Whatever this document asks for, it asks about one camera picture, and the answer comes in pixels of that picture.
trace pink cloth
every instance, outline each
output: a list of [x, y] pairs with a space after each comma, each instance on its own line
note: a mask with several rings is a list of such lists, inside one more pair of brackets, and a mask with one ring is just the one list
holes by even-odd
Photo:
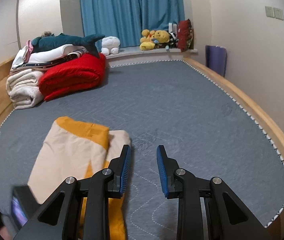
[[27, 53], [25, 55], [24, 63], [29, 61], [30, 55], [31, 55], [31, 53], [33, 51], [33, 45], [31, 44], [30, 40], [27, 41], [26, 46], [28, 46], [28, 50], [27, 50]]

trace stuffed animal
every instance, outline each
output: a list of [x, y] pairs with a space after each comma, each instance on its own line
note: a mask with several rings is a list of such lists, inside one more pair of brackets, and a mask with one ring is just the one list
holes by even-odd
[[141, 50], [151, 50], [154, 49], [155, 44], [151, 41], [144, 41], [140, 44], [140, 49]]
[[170, 41], [166, 43], [156, 43], [155, 44], [155, 49], [160, 49], [160, 48], [165, 48], [166, 50], [169, 50], [171, 48], [176, 48], [178, 39], [175, 33], [171, 32], [169, 33], [170, 36]]
[[102, 39], [101, 53], [105, 56], [119, 53], [120, 40], [117, 37], [109, 36]]
[[152, 39], [154, 38], [155, 31], [149, 31], [149, 30], [143, 30], [142, 31], [142, 38], [140, 39], [140, 42], [153, 42]]
[[154, 33], [154, 43], [167, 43], [170, 41], [170, 34], [167, 31], [158, 30]]
[[42, 33], [41, 38], [50, 37], [50, 36], [54, 36], [54, 34], [52, 34], [51, 31], [46, 31], [46, 32]]
[[59, 34], [58, 36], [36, 37], [31, 41], [31, 44], [33, 45], [32, 53], [49, 51], [65, 44], [72, 44], [75, 46], [83, 46], [87, 49], [89, 54], [100, 58], [98, 50], [95, 47], [95, 42], [104, 37], [105, 35], [102, 34], [92, 34], [85, 37], [78, 37], [65, 35], [63, 33]]

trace white pillow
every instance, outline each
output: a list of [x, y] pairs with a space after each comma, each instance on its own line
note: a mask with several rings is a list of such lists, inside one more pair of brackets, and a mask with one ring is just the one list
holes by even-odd
[[74, 46], [72, 44], [65, 44], [56, 49], [49, 51], [32, 53], [30, 55], [28, 63], [44, 63], [55, 60], [57, 58], [64, 57], [71, 52], [76, 51], [77, 49], [83, 49], [82, 46]]

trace white cabinet door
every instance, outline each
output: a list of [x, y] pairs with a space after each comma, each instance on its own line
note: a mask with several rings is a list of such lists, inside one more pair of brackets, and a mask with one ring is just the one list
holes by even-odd
[[17, 0], [0, 0], [0, 63], [19, 51], [16, 10]]

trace wall switch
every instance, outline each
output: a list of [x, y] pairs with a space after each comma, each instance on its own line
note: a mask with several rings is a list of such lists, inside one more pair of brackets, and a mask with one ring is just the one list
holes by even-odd
[[272, 17], [272, 18], [274, 18], [273, 7], [271, 7], [271, 6], [265, 6], [265, 11], [266, 11], [266, 16], [267, 16], [267, 17]]
[[274, 7], [274, 15], [276, 19], [284, 20], [283, 10]]

